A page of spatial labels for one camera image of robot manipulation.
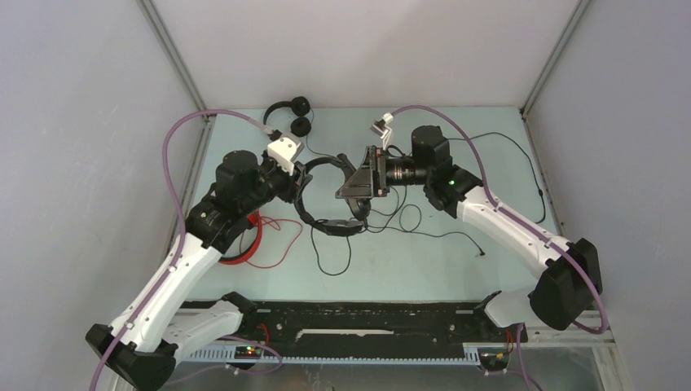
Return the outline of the aluminium corner post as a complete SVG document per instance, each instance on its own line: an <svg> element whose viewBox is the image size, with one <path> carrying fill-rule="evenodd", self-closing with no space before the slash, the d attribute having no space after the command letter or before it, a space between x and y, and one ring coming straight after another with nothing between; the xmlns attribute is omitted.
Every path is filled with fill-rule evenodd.
<svg viewBox="0 0 691 391"><path fill-rule="evenodd" d="M165 21L158 10L155 2L152 0L136 0L135 1L144 18L147 20L148 24L157 41L159 42L161 49L165 53L174 73L181 81L187 96L193 102L194 107L197 110L205 110L208 108L206 102L202 98L199 88L197 87L189 68L182 57L172 34L170 33Z"/></svg>
<svg viewBox="0 0 691 391"><path fill-rule="evenodd" d="M593 0L579 0L577 1L573 11L570 13L566 25L562 29L557 42L551 49L548 58L539 72L529 94L526 97L524 104L521 107L521 113L527 117L539 99L544 87L547 85L553 71L556 69L561 57L565 53L567 46L570 44L577 29L581 25L583 18L589 11L593 4Z"/></svg>

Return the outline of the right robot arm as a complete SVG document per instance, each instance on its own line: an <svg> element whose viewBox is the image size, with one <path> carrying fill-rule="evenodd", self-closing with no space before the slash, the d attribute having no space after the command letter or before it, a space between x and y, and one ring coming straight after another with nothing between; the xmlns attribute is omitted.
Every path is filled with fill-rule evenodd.
<svg viewBox="0 0 691 391"><path fill-rule="evenodd" d="M437 210L512 251L537 282L533 288L493 293L482 302L473 327L483 340L495 340L507 327L534 319L559 331L578 325L581 313L601 299L595 245L553 234L508 207L480 178L454 164L439 127L414 129L411 144L408 156L389 156L382 147L368 147L362 164L336 197L371 200L387 196L391 187L420 185Z"/></svg>

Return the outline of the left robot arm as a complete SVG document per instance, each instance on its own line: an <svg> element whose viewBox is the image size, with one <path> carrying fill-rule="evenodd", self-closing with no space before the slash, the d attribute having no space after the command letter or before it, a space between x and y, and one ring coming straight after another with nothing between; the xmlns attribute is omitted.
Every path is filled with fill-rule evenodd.
<svg viewBox="0 0 691 391"><path fill-rule="evenodd" d="M109 325L95 324L86 334L99 365L137 390L161 389L184 358L220 337L254 335L254 304L236 292L186 321L171 321L200 278L250 228L249 215L275 198L294 202L309 180L302 163L269 151L261 159L230 152L215 176L146 287Z"/></svg>

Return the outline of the small black foam headphones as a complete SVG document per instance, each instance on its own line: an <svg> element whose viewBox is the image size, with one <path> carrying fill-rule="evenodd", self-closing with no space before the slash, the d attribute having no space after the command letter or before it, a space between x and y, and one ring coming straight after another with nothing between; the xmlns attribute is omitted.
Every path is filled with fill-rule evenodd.
<svg viewBox="0 0 691 391"><path fill-rule="evenodd" d="M299 96L290 101L279 101L273 103L265 111L262 118L262 124L267 125L271 113L282 108L289 108L296 117L290 125L289 133L297 138L304 138L306 141L307 135L312 130L312 123L308 118L306 118L307 114L311 112L311 105L309 101L305 97ZM345 179L348 179L354 174L354 166L343 154L339 156L319 154L319 157L306 163L307 172L319 165L332 165L337 167L343 172ZM325 234L349 239L352 235L359 233L362 229L367 227L367 218L371 211L371 205L369 200L347 200L346 203L349 205L351 212L354 214L355 227L353 229L345 228L344 231L339 231L333 226L333 224L337 223L336 220L319 220L312 217L305 210L302 199L299 199L296 202L295 208L300 219L305 224L311 226L310 236L313 236L314 229L316 228L318 231L322 231Z"/></svg>

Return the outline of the right aluminium corner post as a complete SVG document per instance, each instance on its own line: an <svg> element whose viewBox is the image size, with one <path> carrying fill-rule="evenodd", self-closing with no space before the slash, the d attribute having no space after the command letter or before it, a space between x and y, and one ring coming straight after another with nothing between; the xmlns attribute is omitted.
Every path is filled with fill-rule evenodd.
<svg viewBox="0 0 691 391"><path fill-rule="evenodd" d="M583 18L589 11L593 4L593 0L579 0L577 1L573 11L570 13L566 25L562 29L557 42L551 49L548 58L539 72L529 94L526 97L524 104L521 107L521 113L527 117L539 99L544 87L547 85L553 71L556 69L561 57L565 53L567 46L570 44L577 29L581 25Z"/></svg>

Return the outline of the left aluminium corner post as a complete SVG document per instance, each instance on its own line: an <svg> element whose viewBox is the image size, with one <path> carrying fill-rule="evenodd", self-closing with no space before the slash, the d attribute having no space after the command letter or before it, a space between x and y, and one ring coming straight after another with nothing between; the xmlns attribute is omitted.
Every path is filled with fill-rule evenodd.
<svg viewBox="0 0 691 391"><path fill-rule="evenodd" d="M161 49L165 53L174 73L181 81L187 96L193 102L194 107L197 110L205 110L208 108L206 102L202 98L199 88L197 87L189 68L182 57L172 34L170 33L165 21L158 10L155 2L152 0L136 0L135 1L144 18L147 20L148 24L157 41L159 42Z"/></svg>

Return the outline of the black mounting rail base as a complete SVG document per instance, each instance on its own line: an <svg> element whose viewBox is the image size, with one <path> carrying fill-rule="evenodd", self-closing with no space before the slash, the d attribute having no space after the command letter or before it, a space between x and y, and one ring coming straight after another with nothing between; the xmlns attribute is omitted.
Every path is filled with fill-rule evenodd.
<svg viewBox="0 0 691 391"><path fill-rule="evenodd" d="M235 335L265 341L284 359L460 361L465 348L526 342L517 327L500 328L477 302L258 301Z"/></svg>

